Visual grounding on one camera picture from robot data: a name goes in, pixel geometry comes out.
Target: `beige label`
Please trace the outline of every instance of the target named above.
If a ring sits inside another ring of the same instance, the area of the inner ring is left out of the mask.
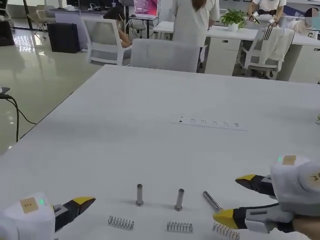
[[[32,213],[39,209],[38,204],[36,203],[36,200],[34,197],[22,199],[20,200],[20,204],[25,214]]]
[[[315,172],[314,174],[311,174],[309,179],[310,179],[310,183],[314,187],[320,187],[320,172]]]
[[[284,156],[282,165],[295,165],[296,156],[295,155],[287,155]]]

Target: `black trash bin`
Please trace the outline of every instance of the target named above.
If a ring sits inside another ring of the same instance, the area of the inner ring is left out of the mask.
[[[8,21],[0,21],[0,47],[15,45],[10,24]]]
[[[76,54],[80,52],[77,25],[73,23],[48,23],[52,52]]]

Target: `green light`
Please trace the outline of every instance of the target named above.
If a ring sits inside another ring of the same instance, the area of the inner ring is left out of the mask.
[[[44,200],[44,199],[40,199],[40,200],[39,200],[39,204],[40,204],[40,205],[45,205],[45,200]]]

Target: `potted plant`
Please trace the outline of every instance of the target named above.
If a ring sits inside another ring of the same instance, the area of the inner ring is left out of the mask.
[[[222,16],[221,22],[228,25],[229,31],[236,32],[245,25],[245,13],[243,11],[228,9]]]

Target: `electrical outlet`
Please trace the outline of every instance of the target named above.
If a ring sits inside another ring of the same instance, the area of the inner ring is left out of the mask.
[[[207,127],[215,129],[226,129],[226,130],[236,130],[236,131],[248,131],[238,122],[229,121],[218,121],[218,120],[206,120],[206,119],[195,119],[180,117],[179,120],[172,122],[173,124]]]

